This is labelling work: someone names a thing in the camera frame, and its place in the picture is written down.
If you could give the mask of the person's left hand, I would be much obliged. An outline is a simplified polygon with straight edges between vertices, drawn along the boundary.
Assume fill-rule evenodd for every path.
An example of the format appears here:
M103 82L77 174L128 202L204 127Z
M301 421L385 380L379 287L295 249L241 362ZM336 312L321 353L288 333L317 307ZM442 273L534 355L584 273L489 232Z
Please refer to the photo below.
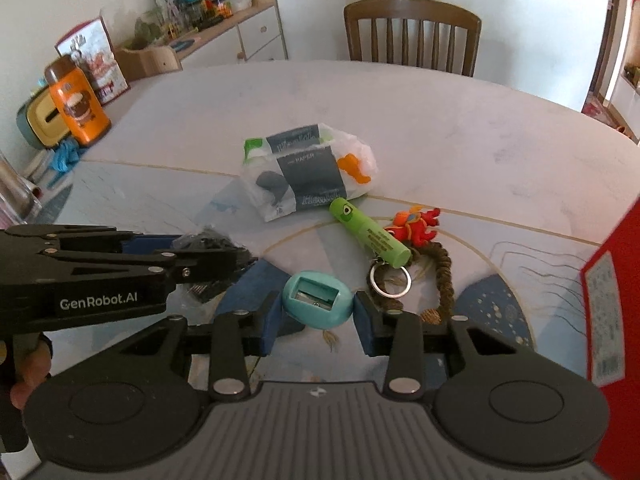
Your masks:
M10 399L14 408L20 411L24 410L28 398L46 381L50 370L51 351L49 346L40 340L37 348L25 356L25 359L17 367L17 381L10 391Z

